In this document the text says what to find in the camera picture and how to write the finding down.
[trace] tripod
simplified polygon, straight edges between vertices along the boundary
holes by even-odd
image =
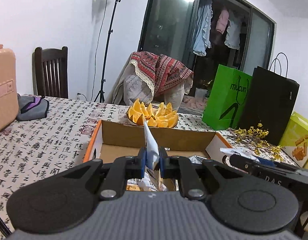
[[[121,2],[121,0],[115,0],[115,4],[114,4],[114,9],[113,9],[113,14],[112,14],[112,19],[111,19],[111,24],[110,24],[110,29],[109,29],[109,34],[107,36],[107,42],[106,42],[106,48],[105,48],[105,56],[104,56],[104,63],[103,63],[103,72],[102,72],[102,80],[101,80],[101,89],[98,92],[94,102],[96,102],[98,96],[100,96],[100,103],[104,103],[105,98],[104,98],[104,91],[103,91],[103,87],[104,87],[104,82],[106,82],[106,80],[104,79],[104,75],[105,75],[105,65],[106,65],[106,57],[107,57],[107,51],[109,48],[109,42],[110,42],[110,36],[111,33],[113,32],[112,30],[112,24],[113,24],[113,19],[114,19],[114,14],[115,14],[115,10],[116,10],[116,5],[118,2]]]

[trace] metal screw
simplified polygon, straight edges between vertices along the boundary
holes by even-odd
[[[198,188],[190,189],[188,193],[191,197],[202,197],[204,195],[204,192]]]
[[[106,189],[101,192],[101,196],[105,198],[112,198],[116,196],[116,191],[112,189]]]

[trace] black shopping bag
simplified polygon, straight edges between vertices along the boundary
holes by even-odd
[[[265,140],[278,145],[288,125],[298,92],[299,84],[296,81],[261,67],[255,68],[238,127],[249,129],[262,123],[263,128],[269,130]]]

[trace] wooden chair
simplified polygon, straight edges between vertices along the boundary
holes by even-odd
[[[39,96],[68,98],[67,52],[67,47],[35,49],[35,76]]]

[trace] yellow-green box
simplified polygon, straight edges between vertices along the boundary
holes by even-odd
[[[296,163],[308,169],[308,120],[294,112],[285,129],[280,145]]]

